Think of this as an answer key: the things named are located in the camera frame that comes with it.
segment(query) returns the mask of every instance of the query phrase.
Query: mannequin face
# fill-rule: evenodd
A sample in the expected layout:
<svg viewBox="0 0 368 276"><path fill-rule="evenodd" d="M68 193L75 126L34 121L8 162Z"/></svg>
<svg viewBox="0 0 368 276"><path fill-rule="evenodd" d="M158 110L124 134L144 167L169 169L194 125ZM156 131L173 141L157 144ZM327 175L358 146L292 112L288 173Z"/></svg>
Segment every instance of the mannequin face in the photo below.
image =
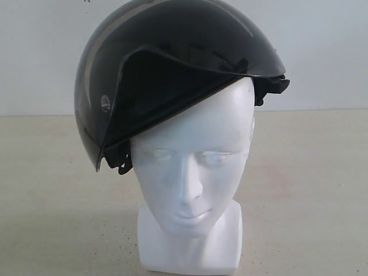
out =
<svg viewBox="0 0 368 276"><path fill-rule="evenodd" d="M254 87L243 78L131 140L133 168L161 228L207 235L232 201L254 128Z"/></svg>

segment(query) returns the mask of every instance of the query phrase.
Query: glossy helmet shell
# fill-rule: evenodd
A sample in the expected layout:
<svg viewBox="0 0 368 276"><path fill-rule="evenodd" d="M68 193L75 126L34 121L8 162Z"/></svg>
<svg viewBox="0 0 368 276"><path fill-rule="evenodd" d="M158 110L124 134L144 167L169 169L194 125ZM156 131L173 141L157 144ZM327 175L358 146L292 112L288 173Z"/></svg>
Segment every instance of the glossy helmet shell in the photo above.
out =
<svg viewBox="0 0 368 276"><path fill-rule="evenodd" d="M95 30L75 80L75 118L99 170L124 174L129 139L245 76L255 105L289 85L265 35L219 0L132 0Z"/></svg>

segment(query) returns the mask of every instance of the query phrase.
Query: beige floor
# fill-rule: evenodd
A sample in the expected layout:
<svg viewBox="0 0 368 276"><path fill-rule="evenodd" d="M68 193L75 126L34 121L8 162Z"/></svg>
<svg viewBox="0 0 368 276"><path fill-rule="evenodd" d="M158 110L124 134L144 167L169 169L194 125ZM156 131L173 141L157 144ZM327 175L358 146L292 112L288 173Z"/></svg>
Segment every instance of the beige floor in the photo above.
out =
<svg viewBox="0 0 368 276"><path fill-rule="evenodd" d="M96 174L73 117L0 118L0 275L140 267L135 175ZM236 275L368 275L368 110L257 113Z"/></svg>

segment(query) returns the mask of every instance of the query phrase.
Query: mannequin lips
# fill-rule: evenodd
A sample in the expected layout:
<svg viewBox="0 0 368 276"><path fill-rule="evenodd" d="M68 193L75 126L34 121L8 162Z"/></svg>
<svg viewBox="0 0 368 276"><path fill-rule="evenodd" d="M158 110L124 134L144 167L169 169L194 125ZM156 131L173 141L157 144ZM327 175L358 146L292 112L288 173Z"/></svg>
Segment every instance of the mannequin lips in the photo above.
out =
<svg viewBox="0 0 368 276"><path fill-rule="evenodd" d="M173 219L176 224L191 226L191 225L200 223L207 216L209 212L210 210L207 210L207 211L200 213L197 216L188 216L185 214L174 214Z"/></svg>

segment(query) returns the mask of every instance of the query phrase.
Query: white wall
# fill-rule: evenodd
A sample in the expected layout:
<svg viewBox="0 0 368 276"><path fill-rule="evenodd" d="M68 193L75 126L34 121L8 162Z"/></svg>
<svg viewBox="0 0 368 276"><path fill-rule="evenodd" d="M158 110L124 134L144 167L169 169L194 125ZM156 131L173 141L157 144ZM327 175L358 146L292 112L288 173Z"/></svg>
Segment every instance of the white wall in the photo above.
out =
<svg viewBox="0 0 368 276"><path fill-rule="evenodd" d="M4 0L0 116L74 114L74 75L97 25L126 0ZM368 108L367 0L228 0L280 54L291 79L260 110Z"/></svg>

